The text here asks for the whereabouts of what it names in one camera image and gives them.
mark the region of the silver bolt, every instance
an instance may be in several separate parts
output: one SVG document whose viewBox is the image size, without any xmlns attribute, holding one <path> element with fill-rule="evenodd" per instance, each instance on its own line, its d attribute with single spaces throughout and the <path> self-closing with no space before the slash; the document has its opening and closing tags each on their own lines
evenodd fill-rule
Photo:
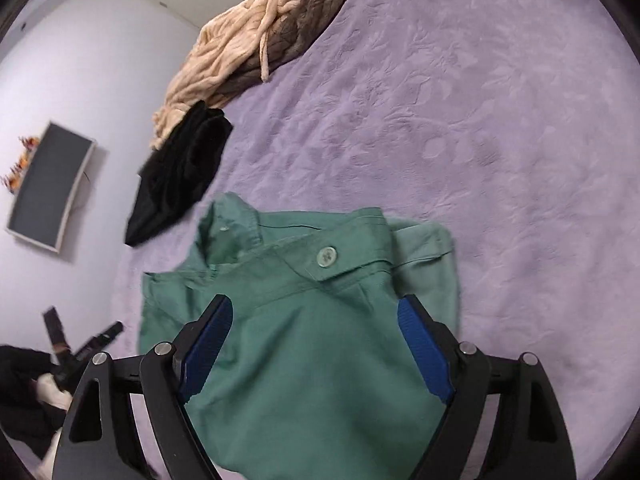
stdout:
<svg viewBox="0 0 640 480">
<path fill-rule="evenodd" d="M 91 359 L 91 362 L 94 365 L 101 365 L 106 360 L 107 360 L 107 354 L 105 354 L 104 352 L 98 352 L 96 355 L 94 355 L 94 358 Z"/>
<path fill-rule="evenodd" d="M 167 355 L 171 351 L 171 348 L 173 348 L 171 343 L 158 343 L 154 348 L 154 352 L 158 355 Z"/>
<path fill-rule="evenodd" d="M 478 347 L 469 341 L 463 341 L 460 343 L 460 351 L 464 355 L 473 355 L 478 351 Z"/>
<path fill-rule="evenodd" d="M 522 360 L 529 366 L 535 366 L 538 364 L 537 356 L 535 354 L 532 354 L 531 352 L 527 352 L 526 354 L 523 354 Z"/>
</svg>

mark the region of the wall-mounted chalkboard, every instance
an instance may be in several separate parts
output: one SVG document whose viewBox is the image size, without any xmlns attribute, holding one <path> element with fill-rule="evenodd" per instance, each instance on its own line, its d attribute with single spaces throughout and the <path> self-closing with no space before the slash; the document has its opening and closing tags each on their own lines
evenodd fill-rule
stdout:
<svg viewBox="0 0 640 480">
<path fill-rule="evenodd" d="M 33 154 L 9 215 L 7 230 L 60 252 L 71 204 L 95 141 L 51 123 Z"/>
</svg>

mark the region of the purple blanket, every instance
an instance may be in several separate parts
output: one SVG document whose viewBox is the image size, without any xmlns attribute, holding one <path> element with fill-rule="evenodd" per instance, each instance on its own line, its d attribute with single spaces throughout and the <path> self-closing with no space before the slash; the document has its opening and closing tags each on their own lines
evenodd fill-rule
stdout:
<svg viewBox="0 0 640 480">
<path fill-rule="evenodd" d="M 640 66 L 598 0 L 347 0 L 225 113 L 206 199 L 124 254 L 114 354 L 135 352 L 141 273 L 182 261 L 217 194 L 380 205 L 452 231 L 461 338 L 538 354 L 594 477 L 640 405 Z"/>
</svg>

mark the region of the button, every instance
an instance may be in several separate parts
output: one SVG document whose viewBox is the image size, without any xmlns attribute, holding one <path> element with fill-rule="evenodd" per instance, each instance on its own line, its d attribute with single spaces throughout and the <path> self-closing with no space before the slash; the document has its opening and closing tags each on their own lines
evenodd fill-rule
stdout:
<svg viewBox="0 0 640 480">
<path fill-rule="evenodd" d="M 320 249 L 316 261 L 318 265 L 323 269 L 331 267 L 338 258 L 338 253 L 333 247 L 325 247 Z"/>
</svg>

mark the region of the blue gripper pad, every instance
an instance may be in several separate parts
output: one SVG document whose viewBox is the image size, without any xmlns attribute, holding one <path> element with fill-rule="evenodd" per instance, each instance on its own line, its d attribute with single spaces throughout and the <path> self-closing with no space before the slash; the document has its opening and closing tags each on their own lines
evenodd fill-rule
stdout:
<svg viewBox="0 0 640 480">
<path fill-rule="evenodd" d="M 411 303 L 398 303 L 398 326 L 404 336 L 427 389 L 448 404 L 455 392 L 449 377 L 449 362 L 433 340 Z"/>
<path fill-rule="evenodd" d="M 189 402 L 192 396 L 202 391 L 213 363 L 216 362 L 226 336 L 231 330 L 233 320 L 234 310 L 231 300 L 226 298 L 211 316 L 184 360 L 179 390 L 182 402 Z"/>
</svg>

